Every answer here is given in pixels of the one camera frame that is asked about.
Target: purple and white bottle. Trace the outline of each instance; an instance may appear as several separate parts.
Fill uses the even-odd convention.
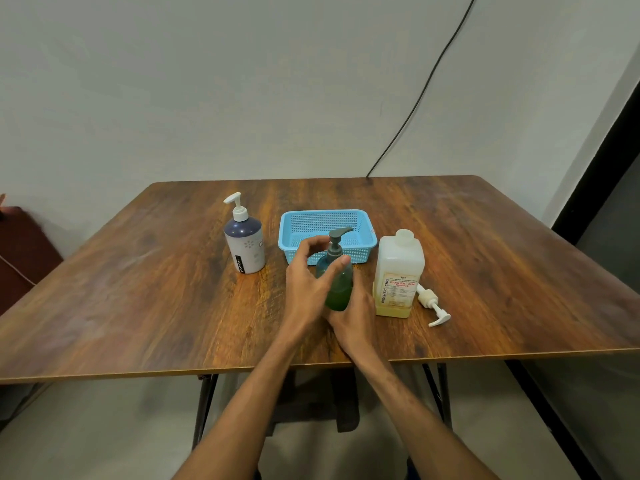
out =
[[[231,257],[240,273],[257,273],[264,267],[262,223],[254,217],[249,217],[246,208],[240,205],[240,192],[225,199],[225,203],[233,201],[236,202],[234,218],[225,225]]]

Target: person's left hand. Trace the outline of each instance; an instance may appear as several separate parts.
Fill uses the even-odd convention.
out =
[[[305,239],[300,242],[300,247],[287,268],[285,311],[280,330],[297,340],[302,340],[318,320],[333,279],[351,261],[347,255],[339,257],[329,265],[320,278],[316,279],[307,267],[307,259],[328,247],[328,235],[316,235]]]

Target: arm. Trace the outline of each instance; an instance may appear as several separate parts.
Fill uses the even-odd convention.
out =
[[[440,419],[398,379],[378,350],[373,297],[354,270],[349,306],[328,317],[342,348],[364,374],[387,410],[423,479],[496,480]]]
[[[316,280],[307,258],[328,242],[329,236],[316,236],[300,243],[287,268],[285,314],[276,339],[173,480],[253,478],[289,364],[318,320],[333,278],[349,263],[348,256],[332,262]]]

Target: forearm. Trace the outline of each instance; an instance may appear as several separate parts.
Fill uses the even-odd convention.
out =
[[[421,478],[497,478],[409,391],[388,361],[372,350],[356,360],[356,365],[387,409]]]
[[[278,334],[174,480],[250,479],[297,340]]]

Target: person's right hand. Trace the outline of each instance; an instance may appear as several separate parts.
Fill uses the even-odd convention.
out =
[[[338,343],[352,361],[357,363],[367,355],[378,353],[376,305],[365,288],[359,269],[353,270],[353,290],[347,309],[343,312],[331,311],[327,320]]]

